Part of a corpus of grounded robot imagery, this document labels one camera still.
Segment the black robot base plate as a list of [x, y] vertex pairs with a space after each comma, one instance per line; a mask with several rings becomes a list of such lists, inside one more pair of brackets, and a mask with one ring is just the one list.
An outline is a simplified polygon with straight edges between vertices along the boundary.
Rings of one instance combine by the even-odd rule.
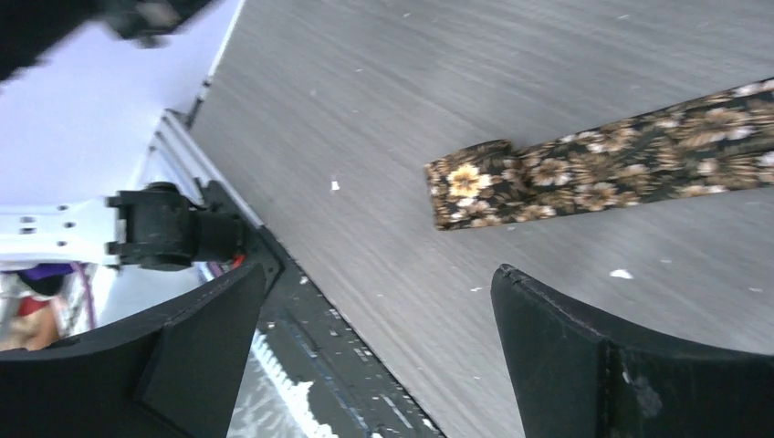
[[255, 219], [246, 253], [267, 274], [253, 355], [308, 437], [442, 432], [310, 276]]

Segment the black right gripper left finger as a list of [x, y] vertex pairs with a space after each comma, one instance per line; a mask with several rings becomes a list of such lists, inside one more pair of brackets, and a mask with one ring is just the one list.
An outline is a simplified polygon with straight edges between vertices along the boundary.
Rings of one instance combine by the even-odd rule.
[[240, 267], [137, 314], [1, 355], [4, 437], [224, 437], [266, 296]]

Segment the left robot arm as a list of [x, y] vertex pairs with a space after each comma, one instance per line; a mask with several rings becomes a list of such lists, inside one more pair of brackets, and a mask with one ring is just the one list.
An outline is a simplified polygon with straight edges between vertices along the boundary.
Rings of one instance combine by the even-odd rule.
[[158, 48], [88, 22], [1, 85], [1, 263], [82, 261], [124, 226], [106, 198], [135, 190], [163, 114], [190, 109], [241, 3], [216, 1]]

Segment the brown floral tie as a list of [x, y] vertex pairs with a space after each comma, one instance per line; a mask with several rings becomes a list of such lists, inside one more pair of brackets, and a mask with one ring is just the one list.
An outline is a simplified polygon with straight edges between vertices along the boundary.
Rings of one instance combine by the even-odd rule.
[[769, 187], [773, 82], [756, 81], [529, 147], [482, 142], [424, 170], [440, 230]]

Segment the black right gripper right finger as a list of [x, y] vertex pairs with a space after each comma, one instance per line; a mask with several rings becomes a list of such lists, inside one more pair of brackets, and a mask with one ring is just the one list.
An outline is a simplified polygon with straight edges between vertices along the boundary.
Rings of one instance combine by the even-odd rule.
[[770, 438], [770, 355], [680, 339], [502, 265], [491, 300], [527, 437]]

